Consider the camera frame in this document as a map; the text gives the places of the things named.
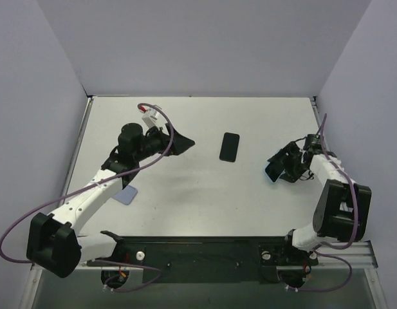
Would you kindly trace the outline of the black phone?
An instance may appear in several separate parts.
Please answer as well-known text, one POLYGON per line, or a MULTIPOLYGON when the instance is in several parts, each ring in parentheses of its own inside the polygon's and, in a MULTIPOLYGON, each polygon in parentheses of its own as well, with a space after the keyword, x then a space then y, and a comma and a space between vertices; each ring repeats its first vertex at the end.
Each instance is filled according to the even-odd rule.
POLYGON ((240 136, 236 133, 226 132, 223 135, 219 159, 224 162, 235 162, 240 136))

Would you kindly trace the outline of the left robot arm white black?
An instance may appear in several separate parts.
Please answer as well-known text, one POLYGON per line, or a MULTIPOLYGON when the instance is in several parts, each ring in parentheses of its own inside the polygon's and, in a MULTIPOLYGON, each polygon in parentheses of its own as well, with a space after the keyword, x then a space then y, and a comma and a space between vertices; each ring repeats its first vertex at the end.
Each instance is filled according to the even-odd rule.
POLYGON ((64 205, 49 214, 38 213, 30 222, 26 257, 65 278, 83 262, 103 258, 110 265, 125 256, 122 237, 103 230, 82 236, 80 231, 110 198, 124 190, 140 170, 140 162, 159 154, 178 156, 195 142, 165 125, 168 132, 153 127, 144 132, 141 125, 129 123, 118 136, 118 145, 90 183, 64 205))

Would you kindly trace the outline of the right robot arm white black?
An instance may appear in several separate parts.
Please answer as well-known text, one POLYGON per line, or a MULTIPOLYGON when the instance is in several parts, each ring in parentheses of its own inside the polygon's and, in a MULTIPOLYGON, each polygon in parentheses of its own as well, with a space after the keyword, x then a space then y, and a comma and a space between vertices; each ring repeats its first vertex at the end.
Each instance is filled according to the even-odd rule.
POLYGON ((261 249, 262 256, 270 255, 279 266, 307 265, 316 260, 315 249, 333 247, 334 241, 339 241, 339 250, 361 241, 371 204, 371 189, 347 175, 337 156, 324 149, 320 134, 309 134, 302 141, 303 147, 291 141, 279 149, 264 169, 273 183, 314 178, 322 185, 311 223, 289 231, 280 247, 261 249))

